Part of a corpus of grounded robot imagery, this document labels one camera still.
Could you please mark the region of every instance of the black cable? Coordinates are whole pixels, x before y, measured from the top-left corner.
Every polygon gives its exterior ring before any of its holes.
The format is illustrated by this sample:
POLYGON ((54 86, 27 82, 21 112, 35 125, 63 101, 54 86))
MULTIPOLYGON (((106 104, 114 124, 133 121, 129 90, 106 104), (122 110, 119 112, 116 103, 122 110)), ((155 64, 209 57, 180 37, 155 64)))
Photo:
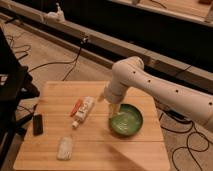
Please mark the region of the black cable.
POLYGON ((74 66, 67 72, 67 74, 64 76, 64 78, 62 79, 62 81, 65 81, 67 79, 67 77, 69 76, 69 74, 75 69, 75 67, 77 65, 78 58, 79 58, 80 53, 81 53, 81 50, 82 50, 82 46, 80 47, 80 49, 78 51, 77 57, 75 59, 74 66))
POLYGON ((69 62, 48 62, 48 63, 45 63, 45 64, 41 64, 41 65, 38 65, 36 66, 35 68, 32 68, 28 71, 28 73, 32 72, 32 71, 35 71, 36 69, 39 69, 41 67, 44 67, 44 66, 47 66, 47 65, 55 65, 55 64, 73 64, 74 63, 74 66, 68 71, 68 73, 65 75, 65 77, 62 79, 63 81, 66 80, 66 78, 68 77, 68 75, 74 70, 74 68, 76 67, 77 65, 77 60, 80 56, 80 53, 81 53, 81 50, 83 48, 83 46, 88 42, 88 38, 84 38, 82 41, 81 41, 81 45, 80 45, 80 48, 79 48, 79 51, 78 51, 78 54, 76 56, 75 59, 73 59, 72 61, 69 61, 69 62))
POLYGON ((20 108, 24 109, 25 111, 29 112, 29 114, 34 113, 34 110, 33 110, 33 111, 30 111, 30 109, 28 109, 28 108, 26 108, 26 107, 24 107, 24 106, 18 105, 18 107, 20 107, 20 108))
MULTIPOLYGON (((180 122, 180 120, 176 120, 176 118, 171 117, 171 115, 168 115, 168 113, 165 113, 165 112, 161 113, 161 115, 160 115, 160 117, 159 117, 159 120, 162 119, 162 117, 164 116, 164 114, 167 114, 168 117, 170 117, 171 119, 173 119, 173 120, 175 120, 176 122, 178 122, 178 123, 181 124, 182 121, 180 122)), ((172 163, 173 163, 175 169, 179 171, 180 169, 178 168, 178 166, 177 166, 176 163, 175 163, 175 153, 176 153, 177 151, 181 150, 181 149, 186 149, 186 150, 188 150, 190 156, 192 157, 192 159, 194 160, 194 162, 196 163, 196 165, 197 165, 197 166, 199 167, 199 169, 202 171, 203 169, 202 169, 201 165, 199 164, 199 162, 197 161, 197 159, 195 158, 195 156, 193 155, 192 152, 205 152, 205 151, 207 151, 207 150, 209 149, 210 144, 213 145, 213 142, 211 142, 203 133, 201 133, 200 131, 197 130, 197 128, 196 128, 194 122, 192 122, 192 121, 188 121, 188 122, 191 123, 191 127, 190 127, 188 130, 186 130, 186 131, 171 130, 171 129, 165 128, 165 127, 163 127, 163 126, 161 126, 161 128, 164 129, 164 130, 166 130, 166 131, 169 131, 169 132, 172 132, 172 133, 177 133, 177 134, 185 134, 185 133, 190 132, 193 128, 195 129, 194 132, 191 132, 191 133, 187 136, 187 139, 186 139, 186 146, 178 147, 178 148, 176 148, 176 149, 172 152, 172 163), (204 149, 200 149, 200 150, 199 150, 199 149, 195 149, 195 148, 190 147, 190 145, 189 145, 189 140, 190 140, 190 138, 191 138, 193 135, 195 135, 195 134, 198 134, 201 138, 203 138, 203 139, 207 142, 207 146, 206 146, 204 149)))
POLYGON ((32 71, 38 69, 38 68, 47 66, 47 65, 54 65, 54 64, 72 64, 72 63, 74 63, 74 62, 75 62, 75 59, 72 60, 72 61, 70 61, 70 62, 60 62, 60 61, 58 61, 58 62, 48 62, 48 63, 41 64, 41 65, 36 66, 35 68, 30 69, 30 70, 28 71, 28 73, 30 73, 30 72, 32 72, 32 71))
POLYGON ((79 48, 79 51, 78 51, 78 54, 75 58, 75 63, 74 63, 74 66, 67 72, 67 74, 65 75, 65 77, 62 79, 62 81, 65 81, 67 79, 67 77, 69 76, 69 74, 75 69, 76 65, 77 65, 77 62, 78 62, 78 58, 80 56, 80 53, 81 53, 81 50, 83 48, 83 46, 88 42, 89 38, 86 36, 82 39, 81 41, 81 46, 79 48))
POLYGON ((165 5, 163 5, 162 3, 158 2, 158 1, 155 1, 155 0, 149 0, 149 1, 154 2, 154 3, 158 4, 158 5, 160 5, 164 9, 167 9, 167 7, 165 5))
POLYGON ((176 153, 177 151, 181 150, 181 149, 186 149, 186 150, 189 152, 189 154, 190 154, 190 156, 192 157, 192 159, 193 159, 193 160, 195 161, 195 163, 197 164, 197 166, 199 167, 199 169, 202 171, 203 169, 202 169, 201 165, 199 164, 199 162, 197 161, 197 159, 194 157, 192 151, 194 151, 194 152, 199 152, 199 153, 200 153, 200 152, 205 152, 205 151, 207 151, 207 150, 209 149, 209 147, 210 147, 209 144, 210 144, 210 143, 209 143, 207 137, 206 137, 203 133, 197 132, 197 131, 191 132, 191 133, 187 136, 187 139, 186 139, 186 146, 178 147, 178 148, 176 148, 176 149, 172 152, 172 163, 173 163, 175 169, 176 169, 176 170, 180 170, 180 169, 177 167, 176 163, 175 163, 175 153, 176 153), (190 146, 189 146, 189 139, 190 139, 190 137, 192 137, 192 135, 194 135, 194 134, 198 134, 198 135, 200 135, 200 137, 202 137, 204 140, 206 140, 206 142, 207 142, 207 147, 205 147, 204 149, 201 149, 201 150, 194 149, 194 148, 190 147, 190 146))
POLYGON ((189 70, 194 64, 196 64, 196 62, 197 62, 198 59, 199 59, 199 57, 196 56, 196 57, 194 58, 194 60, 192 61, 191 65, 189 65, 188 67, 186 67, 186 68, 183 69, 183 70, 178 71, 175 75, 173 75, 173 77, 177 78, 178 75, 180 75, 180 74, 186 72, 187 70, 189 70))

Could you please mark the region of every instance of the bottle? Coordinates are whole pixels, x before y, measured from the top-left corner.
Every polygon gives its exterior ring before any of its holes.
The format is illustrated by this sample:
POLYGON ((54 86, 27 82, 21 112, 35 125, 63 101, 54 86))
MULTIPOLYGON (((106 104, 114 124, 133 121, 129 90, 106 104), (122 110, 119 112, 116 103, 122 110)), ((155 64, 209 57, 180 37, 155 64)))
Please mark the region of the bottle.
POLYGON ((59 3, 56 3, 57 5, 57 14, 58 14, 58 21, 63 23, 65 22, 64 12, 61 10, 61 7, 59 6, 59 3))
POLYGON ((78 125, 86 119, 88 113, 91 111, 94 105, 94 98, 93 97, 85 97, 81 107, 78 109, 74 116, 74 121, 72 123, 73 128, 77 128, 78 125))

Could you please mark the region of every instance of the bowl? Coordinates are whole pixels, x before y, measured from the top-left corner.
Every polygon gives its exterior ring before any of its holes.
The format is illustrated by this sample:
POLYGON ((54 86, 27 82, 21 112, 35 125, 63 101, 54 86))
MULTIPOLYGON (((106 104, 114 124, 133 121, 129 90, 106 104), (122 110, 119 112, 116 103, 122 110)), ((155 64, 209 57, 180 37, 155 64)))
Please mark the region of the bowl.
POLYGON ((110 128, 117 134, 131 136, 136 134, 143 124, 141 112, 133 105, 121 104, 117 115, 109 118, 110 128))

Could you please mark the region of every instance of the cable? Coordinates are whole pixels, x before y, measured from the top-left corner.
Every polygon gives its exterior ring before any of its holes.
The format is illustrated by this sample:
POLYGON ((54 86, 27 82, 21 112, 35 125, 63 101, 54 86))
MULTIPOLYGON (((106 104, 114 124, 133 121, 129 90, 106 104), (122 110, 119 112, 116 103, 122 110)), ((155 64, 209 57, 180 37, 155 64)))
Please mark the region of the cable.
POLYGON ((201 165, 199 164, 199 162, 197 161, 197 159, 195 158, 195 156, 193 155, 192 151, 194 151, 194 152, 199 152, 199 153, 200 153, 200 152, 205 152, 205 151, 207 151, 207 150, 209 149, 209 147, 210 147, 209 144, 210 144, 210 143, 209 143, 207 137, 206 137, 203 133, 197 132, 197 131, 191 132, 191 133, 187 136, 187 139, 186 139, 186 146, 182 146, 182 147, 176 148, 176 149, 173 151, 173 153, 172 153, 172 163, 173 163, 174 167, 176 168, 176 170, 180 170, 180 169, 178 168, 178 166, 177 166, 176 163, 175 163, 175 153, 176 153, 177 151, 181 150, 181 149, 187 149, 188 152, 189 152, 189 154, 190 154, 190 156, 192 157, 192 159, 195 161, 195 163, 197 164, 197 166, 199 167, 199 169, 202 171, 203 169, 202 169, 201 165), (194 149, 194 148, 192 148, 192 147, 189 146, 189 139, 190 139, 190 137, 192 137, 192 135, 195 135, 195 134, 200 135, 200 137, 202 137, 204 140, 206 140, 206 142, 207 142, 207 147, 205 147, 204 149, 198 150, 198 149, 194 149))
POLYGON ((81 41, 81 45, 80 45, 78 54, 77 54, 76 58, 73 59, 72 61, 70 61, 70 62, 60 62, 60 61, 58 61, 58 62, 48 62, 48 63, 44 63, 44 64, 41 64, 41 65, 36 66, 35 68, 30 69, 30 70, 28 71, 28 73, 30 73, 30 72, 32 72, 32 71, 35 71, 35 70, 37 70, 37 69, 39 69, 39 68, 41 68, 41 67, 47 66, 47 65, 54 65, 54 64, 73 64, 73 63, 74 63, 74 66, 68 71, 68 73, 67 73, 67 74, 65 75, 65 77, 62 79, 63 81, 65 81, 66 78, 68 77, 68 75, 69 75, 69 74, 74 70, 74 68, 76 67, 76 65, 77 65, 77 60, 78 60, 78 58, 79 58, 79 56, 80 56, 80 53, 81 53, 81 51, 82 51, 82 48, 83 48, 83 46, 84 46, 87 42, 88 42, 88 37, 84 37, 84 38, 82 39, 82 41, 81 41))
POLYGON ((155 1, 155 0, 149 0, 149 1, 154 2, 154 3, 158 4, 158 5, 160 5, 160 6, 163 7, 164 9, 167 9, 167 7, 166 7, 165 5, 163 5, 162 3, 160 3, 160 2, 157 2, 157 1, 155 1))
POLYGON ((74 63, 74 66, 67 72, 67 74, 65 75, 65 77, 62 79, 62 81, 65 81, 67 79, 67 77, 69 76, 69 74, 75 69, 76 65, 77 65, 77 62, 78 62, 78 58, 80 56, 80 53, 81 53, 81 50, 83 48, 83 46, 88 42, 89 40, 89 37, 88 36, 85 36, 82 41, 81 41, 81 46, 79 48, 79 51, 78 51, 78 54, 76 56, 76 59, 75 59, 75 63, 74 63))
POLYGON ((79 55, 81 53, 81 50, 82 50, 82 47, 80 47, 80 49, 78 51, 77 57, 75 59, 74 66, 67 72, 67 74, 64 76, 64 78, 62 79, 62 81, 65 81, 67 79, 67 77, 69 76, 69 74, 75 69, 75 67, 77 65, 77 61, 78 61, 79 55))
POLYGON ((28 109, 28 108, 26 108, 26 107, 24 107, 24 106, 18 105, 18 107, 20 107, 20 108, 22 108, 23 110, 29 112, 30 114, 31 114, 31 113, 34 113, 34 110, 31 112, 30 109, 28 109))
MULTIPOLYGON (((159 120, 160 120, 160 121, 162 120, 164 114, 167 114, 168 117, 170 117, 171 119, 175 120, 175 121, 178 122, 178 123, 181 123, 181 122, 182 122, 182 121, 180 122, 180 120, 176 120, 176 118, 171 117, 171 115, 168 115, 168 113, 165 113, 165 112, 162 112, 162 113, 161 113, 161 115, 160 115, 160 117, 159 117, 159 120)), ((200 169, 201 171, 203 171, 201 165, 199 164, 199 162, 197 161, 197 159, 195 158, 195 156, 193 155, 192 152, 205 152, 205 151, 207 151, 207 150, 209 149, 210 144, 213 145, 213 142, 211 142, 203 133, 201 133, 200 131, 197 130, 197 128, 196 128, 194 122, 192 122, 192 121, 188 121, 188 122, 191 123, 191 127, 190 127, 188 130, 186 130, 186 131, 171 130, 171 129, 165 128, 165 127, 163 127, 163 126, 161 126, 161 128, 164 129, 164 130, 166 130, 166 131, 169 131, 169 132, 172 132, 172 133, 177 133, 177 134, 185 134, 185 133, 188 133, 188 132, 190 132, 190 131, 194 128, 195 131, 191 132, 191 133, 187 136, 187 139, 186 139, 186 146, 178 147, 178 148, 176 148, 176 149, 172 152, 172 163, 173 163, 175 169, 179 171, 180 169, 178 168, 178 166, 177 166, 177 164, 176 164, 176 162, 175 162, 175 153, 176 153, 177 151, 181 150, 181 149, 186 149, 186 150, 188 150, 190 156, 192 157, 192 159, 194 160, 194 162, 196 163, 196 165, 199 167, 199 169, 200 169), (190 140, 190 138, 191 138, 193 135, 195 135, 195 134, 198 134, 201 138, 203 138, 203 139, 207 142, 207 146, 206 146, 204 149, 200 149, 200 150, 199 150, 199 149, 195 149, 195 148, 190 147, 190 145, 189 145, 189 140, 190 140)))

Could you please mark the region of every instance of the remote control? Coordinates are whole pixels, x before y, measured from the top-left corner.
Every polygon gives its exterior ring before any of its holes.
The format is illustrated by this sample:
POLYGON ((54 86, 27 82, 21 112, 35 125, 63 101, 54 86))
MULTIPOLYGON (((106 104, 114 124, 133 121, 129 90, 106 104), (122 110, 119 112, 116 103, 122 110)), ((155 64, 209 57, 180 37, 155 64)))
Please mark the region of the remote control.
POLYGON ((43 133, 42 115, 33 116, 33 135, 40 135, 43 133))

